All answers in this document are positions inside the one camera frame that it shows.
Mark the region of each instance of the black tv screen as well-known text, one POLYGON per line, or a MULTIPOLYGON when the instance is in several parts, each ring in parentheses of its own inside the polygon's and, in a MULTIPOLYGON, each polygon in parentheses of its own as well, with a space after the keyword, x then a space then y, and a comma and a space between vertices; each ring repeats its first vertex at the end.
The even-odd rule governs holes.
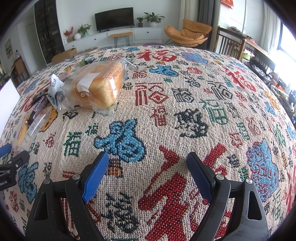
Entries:
POLYGON ((134 25, 132 7, 99 12, 96 13, 94 16, 96 19, 97 31, 134 25))

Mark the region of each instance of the white flower pot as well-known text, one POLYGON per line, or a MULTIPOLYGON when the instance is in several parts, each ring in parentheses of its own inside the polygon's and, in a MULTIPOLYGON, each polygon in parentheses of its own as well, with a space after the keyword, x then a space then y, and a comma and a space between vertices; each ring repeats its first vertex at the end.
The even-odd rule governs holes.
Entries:
POLYGON ((77 34, 75 34, 75 35, 74 35, 74 39, 75 39, 75 40, 79 40, 79 39, 81 39, 81 33, 77 33, 77 34))
POLYGON ((156 28, 157 27, 157 22, 150 22, 149 26, 151 28, 156 28))

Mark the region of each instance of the blue gripper pad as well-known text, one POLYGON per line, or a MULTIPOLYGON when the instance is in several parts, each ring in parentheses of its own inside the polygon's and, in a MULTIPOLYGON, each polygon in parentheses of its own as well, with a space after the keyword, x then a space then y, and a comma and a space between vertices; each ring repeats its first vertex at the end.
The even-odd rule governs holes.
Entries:
POLYGON ((4 145, 4 146, 2 146, 0 148, 0 157, 2 157, 4 155, 6 155, 7 153, 9 153, 11 151, 11 148, 12 148, 12 146, 9 143, 6 144, 6 145, 4 145))
POLYGON ((196 160, 197 158, 198 156, 195 152, 190 152, 187 155, 187 167, 198 187, 198 190, 200 191, 201 196, 211 203, 214 199, 212 195, 212 184, 205 174, 205 171, 207 171, 206 167, 201 167, 201 165, 204 164, 199 158, 196 160))
POLYGON ((109 156, 106 152, 104 152, 95 167, 92 169, 89 177, 85 181, 84 193, 82 195, 82 198, 86 203, 95 196, 108 165, 109 156))

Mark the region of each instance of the silver bolt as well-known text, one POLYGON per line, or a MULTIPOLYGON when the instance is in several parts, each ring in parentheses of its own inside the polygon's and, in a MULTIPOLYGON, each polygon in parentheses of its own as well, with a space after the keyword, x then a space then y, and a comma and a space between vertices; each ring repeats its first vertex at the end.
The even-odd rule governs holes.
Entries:
POLYGON ((216 175, 216 178, 217 178, 218 180, 223 180, 223 179, 224 179, 224 176, 221 175, 221 174, 217 174, 217 175, 216 175))
POLYGON ((80 175, 79 174, 74 174, 72 176, 72 179, 74 179, 74 180, 78 180, 79 178, 80 178, 80 175))
POLYGON ((44 184, 49 184, 49 183, 50 183, 50 179, 49 179, 49 178, 45 179, 45 180, 43 181, 43 183, 44 183, 44 184))
POLYGON ((247 178, 247 179, 246 179, 246 183, 248 183, 248 184, 252 184, 253 181, 252 181, 252 179, 247 178))

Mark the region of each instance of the window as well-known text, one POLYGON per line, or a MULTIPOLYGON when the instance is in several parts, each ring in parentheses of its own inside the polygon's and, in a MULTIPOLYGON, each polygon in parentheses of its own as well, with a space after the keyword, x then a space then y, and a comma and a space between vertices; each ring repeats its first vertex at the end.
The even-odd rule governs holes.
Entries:
POLYGON ((283 23, 281 23, 277 52, 273 59, 276 64, 274 71, 279 74, 286 85, 291 83, 292 90, 296 89, 296 77, 294 75, 296 69, 296 40, 283 23))

